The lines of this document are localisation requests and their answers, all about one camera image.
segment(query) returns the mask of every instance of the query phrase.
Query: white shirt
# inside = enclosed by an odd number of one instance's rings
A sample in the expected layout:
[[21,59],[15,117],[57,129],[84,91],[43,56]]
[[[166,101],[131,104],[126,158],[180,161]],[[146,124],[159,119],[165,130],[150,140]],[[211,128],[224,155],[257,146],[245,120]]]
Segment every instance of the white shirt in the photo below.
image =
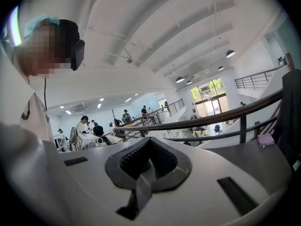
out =
[[[16,59],[11,62],[12,55],[7,55],[0,45],[0,122],[5,125],[20,125],[36,134],[41,140],[54,142],[49,117],[46,110],[28,81],[20,70]],[[30,116],[27,120],[21,118],[27,115],[28,101]]]
[[77,134],[80,134],[82,133],[83,131],[87,132],[87,129],[85,127],[85,124],[79,122],[76,126],[76,131],[77,131]]

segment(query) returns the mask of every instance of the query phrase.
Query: desk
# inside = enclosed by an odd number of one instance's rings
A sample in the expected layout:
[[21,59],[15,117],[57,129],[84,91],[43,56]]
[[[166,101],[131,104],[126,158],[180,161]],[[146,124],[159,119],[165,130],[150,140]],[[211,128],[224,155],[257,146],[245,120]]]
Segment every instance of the desk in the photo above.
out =
[[128,124],[128,125],[125,125],[124,127],[134,127],[134,126],[138,125],[139,123],[141,123],[140,120],[134,121],[133,123],[130,123],[130,124]]
[[292,170],[276,144],[261,148],[257,140],[243,144],[205,149],[227,159],[254,177],[272,195],[286,188],[293,176]]

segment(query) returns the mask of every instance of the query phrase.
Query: person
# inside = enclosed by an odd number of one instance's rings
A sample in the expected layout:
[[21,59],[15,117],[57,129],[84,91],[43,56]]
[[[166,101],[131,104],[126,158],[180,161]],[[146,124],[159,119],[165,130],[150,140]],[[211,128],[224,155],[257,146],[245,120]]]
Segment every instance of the person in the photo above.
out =
[[103,127],[102,126],[94,126],[93,128],[93,134],[97,137],[103,136]]
[[47,107],[29,86],[30,77],[54,73],[60,64],[71,57],[72,46],[79,41],[76,23],[41,15],[25,25],[25,39],[15,47],[0,44],[1,121],[19,124],[41,140],[52,141]]
[[124,113],[122,115],[122,119],[124,120],[124,123],[128,123],[131,121],[131,116],[129,113],[127,113],[127,110],[124,110]]
[[171,113],[170,113],[170,109],[169,109],[167,100],[164,102],[164,105],[165,105],[165,107],[167,108],[167,110],[168,110],[168,112],[169,112],[169,115],[171,116]]
[[60,149],[62,150],[62,152],[68,152],[69,148],[68,148],[67,137],[63,134],[62,129],[59,129],[58,132],[60,133],[60,140],[61,140],[61,143],[62,143],[62,146],[61,146]]
[[94,126],[98,126],[98,123],[95,122],[94,120],[92,120],[91,122],[94,124]]
[[80,133],[86,133],[87,134],[85,124],[88,122],[88,120],[89,120],[89,118],[86,115],[84,115],[80,119],[80,122],[76,126],[77,134],[80,134]]
[[[93,128],[93,134],[94,136],[96,137],[102,137],[104,132],[103,132],[103,127],[102,126],[95,126]],[[115,144],[115,143],[118,143],[120,141],[122,141],[122,138],[119,138],[119,137],[112,137],[110,135],[106,135],[105,137],[102,138],[103,141],[107,144],[107,145],[110,145],[110,144]]]
[[143,106],[141,109],[142,116],[147,115],[146,105]]
[[282,58],[282,57],[280,57],[280,58],[278,59],[278,65],[279,65],[279,66],[284,66],[284,62],[283,62],[283,58]]

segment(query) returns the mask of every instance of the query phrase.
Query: black hair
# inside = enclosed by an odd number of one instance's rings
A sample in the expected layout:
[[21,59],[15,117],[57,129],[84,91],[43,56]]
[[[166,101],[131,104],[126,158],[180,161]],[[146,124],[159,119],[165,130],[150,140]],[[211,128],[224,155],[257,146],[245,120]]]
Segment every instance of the black hair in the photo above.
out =
[[94,126],[93,133],[97,137],[101,137],[103,135],[103,127],[102,126]]
[[86,119],[87,122],[88,122],[88,120],[89,120],[89,118],[88,118],[86,115],[84,115],[80,120],[82,121],[82,120],[84,120],[84,119]]

